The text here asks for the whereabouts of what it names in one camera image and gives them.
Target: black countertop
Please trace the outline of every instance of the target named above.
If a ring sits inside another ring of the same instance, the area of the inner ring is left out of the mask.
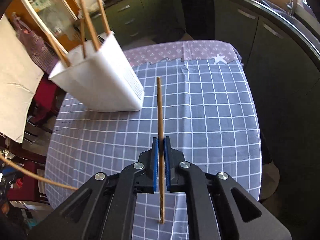
[[[105,0],[104,7],[108,8],[123,0]],[[231,0],[238,3],[259,15],[270,20],[280,29],[285,31],[290,37],[297,42],[302,49],[308,54],[311,60],[320,71],[320,42],[318,39],[296,18],[289,16],[284,10],[278,6],[265,0]],[[90,14],[90,17],[97,15],[95,11]]]

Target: plaid fabric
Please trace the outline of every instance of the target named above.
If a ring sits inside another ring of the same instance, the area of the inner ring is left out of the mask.
[[[93,174],[107,175],[138,160],[157,137],[156,77],[162,79],[164,135],[203,171],[225,171],[259,199],[260,130],[242,64],[209,60],[161,61],[133,68],[145,90],[137,112],[97,113],[66,95],[52,134],[45,176],[80,187]],[[71,192],[46,185],[53,208]],[[132,239],[188,239],[184,193],[165,193],[159,224],[159,192],[138,194]]]
[[[19,17],[13,17],[13,24],[19,41],[24,45],[32,61],[44,72],[50,74],[58,62],[58,57],[53,49],[34,31],[30,30]]]

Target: cabinet handle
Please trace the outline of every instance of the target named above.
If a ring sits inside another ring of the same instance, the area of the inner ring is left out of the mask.
[[[133,23],[134,21],[135,21],[135,18],[133,18],[133,19],[130,20],[130,21],[125,22],[124,24],[125,24],[125,25],[128,25],[128,24],[130,24],[130,23]]]
[[[253,16],[251,14],[248,14],[248,13],[244,12],[243,10],[238,9],[238,12],[241,13],[242,15],[248,17],[248,18],[251,18],[251,19],[255,19],[256,18],[255,16]]]
[[[99,16],[101,16],[101,13],[98,13],[97,15],[91,17],[91,19],[95,19],[95,18],[98,18]]]
[[[270,31],[273,35],[277,36],[278,38],[283,39],[283,37],[277,33],[275,30],[273,30],[271,27],[269,27],[268,25],[266,25],[265,23],[263,24],[263,27],[265,27],[268,31]]]
[[[136,33],[134,33],[134,34],[130,34],[129,36],[130,37],[134,37],[134,36],[137,36],[139,34],[139,32],[136,32]]]
[[[124,10],[126,10],[126,9],[128,9],[128,8],[130,8],[130,5],[129,5],[129,4],[126,5],[126,6],[124,6],[124,7],[122,7],[121,9],[119,9],[118,12],[124,11]]]

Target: white paper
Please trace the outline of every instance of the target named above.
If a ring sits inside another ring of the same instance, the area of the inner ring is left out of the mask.
[[[0,132],[22,143],[31,100],[44,73],[5,16],[0,20],[0,39]]]

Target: wooden stick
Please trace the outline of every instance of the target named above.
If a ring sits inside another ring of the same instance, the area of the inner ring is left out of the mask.
[[[87,53],[85,51],[85,46],[84,46],[84,18],[80,19],[80,36],[81,36],[83,58],[86,58]]]
[[[57,45],[57,43],[54,41],[54,39],[51,37],[50,34],[45,32],[45,35],[47,36],[51,46],[53,47],[54,51],[58,55],[60,61],[64,63],[67,67],[71,66],[71,63],[69,59],[67,58],[66,54],[62,51],[62,49]]]
[[[39,175],[37,175],[37,174],[34,174],[34,173],[32,173],[31,171],[28,171],[28,170],[22,168],[21,166],[15,164],[14,162],[12,162],[12,161],[4,158],[4,156],[3,156],[1,153],[0,153],[0,159],[1,159],[3,162],[7,163],[9,166],[15,168],[15,169],[18,170],[18,171],[21,171],[23,174],[25,174],[25,175],[27,175],[27,176],[30,176],[30,177],[32,177],[32,178],[34,178],[34,179],[37,179],[37,180],[40,180],[40,181],[43,181],[43,182],[45,182],[45,183],[52,184],[52,185],[55,185],[55,186],[58,186],[58,187],[63,187],[63,188],[67,188],[67,189],[77,190],[76,187],[72,187],[72,186],[69,186],[69,185],[64,185],[64,184],[61,184],[61,183],[52,181],[52,180],[50,180],[50,179],[46,179],[46,178],[44,178],[44,177],[41,177],[41,176],[39,176]]]
[[[95,28],[93,27],[93,24],[92,24],[92,21],[90,19],[88,10],[87,10],[87,8],[85,6],[84,0],[80,0],[80,6],[81,6],[83,17],[85,19],[85,23],[87,24],[90,36],[92,38],[92,43],[93,43],[94,50],[98,51],[99,48],[100,48],[100,43],[99,43],[98,38],[97,38],[97,32],[96,32]]]
[[[97,3],[99,5],[99,9],[100,9],[100,13],[101,13],[103,28],[104,28],[105,33],[108,36],[111,31],[110,31],[110,27],[109,27],[108,20],[106,17],[106,12],[105,12],[103,5],[102,5],[102,0],[97,0]]]
[[[160,187],[160,223],[164,224],[164,131],[162,114],[161,78],[157,77],[157,101],[158,101],[158,140],[159,140],[159,187]]]

